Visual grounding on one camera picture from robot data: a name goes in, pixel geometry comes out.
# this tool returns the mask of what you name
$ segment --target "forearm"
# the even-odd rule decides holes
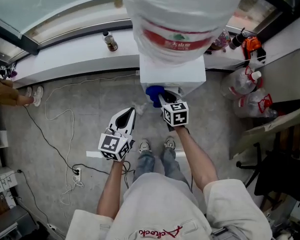
[[[181,140],[194,182],[203,191],[208,183],[218,180],[216,168],[207,153],[198,146],[186,128],[176,127],[175,130]]]
[[[106,180],[96,214],[115,219],[120,209],[120,188],[123,162],[113,162]]]

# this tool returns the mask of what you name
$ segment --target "shoe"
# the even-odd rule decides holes
[[[139,146],[139,153],[141,154],[142,151],[151,151],[150,144],[146,139],[143,139]]]
[[[164,146],[165,146],[166,148],[172,148],[173,150],[175,150],[175,148],[176,148],[176,143],[175,143],[174,137],[169,136],[169,137],[165,140]]]
[[[26,97],[28,97],[28,98],[30,98],[30,97],[32,96],[32,87],[28,86],[28,87],[26,88],[26,91],[25,91],[25,95],[24,95],[24,96],[26,96]]]
[[[44,95],[44,88],[42,86],[38,86],[38,88],[36,89],[33,95],[33,99],[34,99],[33,105],[39,107],[43,95]]]

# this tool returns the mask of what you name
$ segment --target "blue jeans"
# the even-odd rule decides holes
[[[160,156],[164,167],[164,174],[166,177],[171,179],[182,181],[189,186],[185,176],[180,171],[180,165],[176,161],[176,152],[171,147],[166,147],[163,151],[163,154]],[[142,174],[153,173],[155,167],[155,157],[151,151],[145,150],[141,152],[141,155],[138,158],[138,164],[135,169],[133,182],[138,179]]]

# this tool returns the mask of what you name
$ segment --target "large water bottle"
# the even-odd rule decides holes
[[[240,0],[123,0],[138,49],[178,65],[202,56]]]
[[[260,88],[233,101],[233,110],[239,118],[277,117],[277,112],[269,108],[272,104],[271,95]]]
[[[261,77],[259,71],[253,72],[249,66],[241,68],[227,75],[221,82],[221,94],[235,100],[251,93]]]

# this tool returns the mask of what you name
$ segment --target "white bottle cap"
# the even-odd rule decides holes
[[[253,80],[257,80],[257,79],[259,79],[260,77],[261,77],[261,72],[260,72],[260,71],[253,72],[253,73],[251,74],[251,78],[252,78]]]

